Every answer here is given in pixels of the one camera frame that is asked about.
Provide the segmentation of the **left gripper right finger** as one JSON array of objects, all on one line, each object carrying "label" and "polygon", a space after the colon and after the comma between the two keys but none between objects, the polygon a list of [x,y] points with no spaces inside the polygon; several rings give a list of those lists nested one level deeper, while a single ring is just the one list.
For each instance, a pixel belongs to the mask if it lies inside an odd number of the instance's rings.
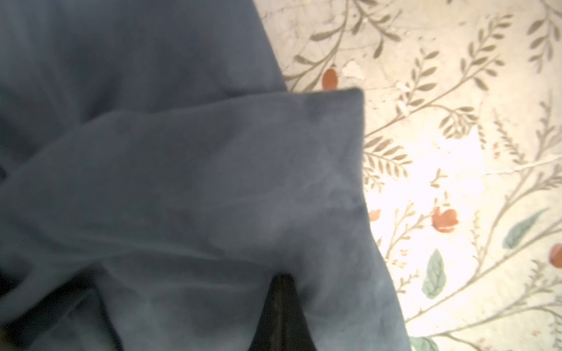
[{"label": "left gripper right finger", "polygon": [[284,274],[279,278],[282,293],[281,350],[316,351],[293,277]]}]

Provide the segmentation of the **grey-blue t-shirt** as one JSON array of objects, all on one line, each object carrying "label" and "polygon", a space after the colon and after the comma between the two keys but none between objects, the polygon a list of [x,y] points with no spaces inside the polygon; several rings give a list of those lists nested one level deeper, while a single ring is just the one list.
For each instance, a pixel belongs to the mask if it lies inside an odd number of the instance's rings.
[{"label": "grey-blue t-shirt", "polygon": [[1,3],[1,349],[409,350],[364,94],[291,93],[252,1]]}]

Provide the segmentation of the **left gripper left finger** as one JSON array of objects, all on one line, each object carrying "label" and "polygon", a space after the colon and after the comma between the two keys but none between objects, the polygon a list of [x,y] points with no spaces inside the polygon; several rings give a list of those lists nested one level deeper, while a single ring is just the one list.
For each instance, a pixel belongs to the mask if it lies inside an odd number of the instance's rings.
[{"label": "left gripper left finger", "polygon": [[249,351],[279,350],[279,276],[269,286]]}]

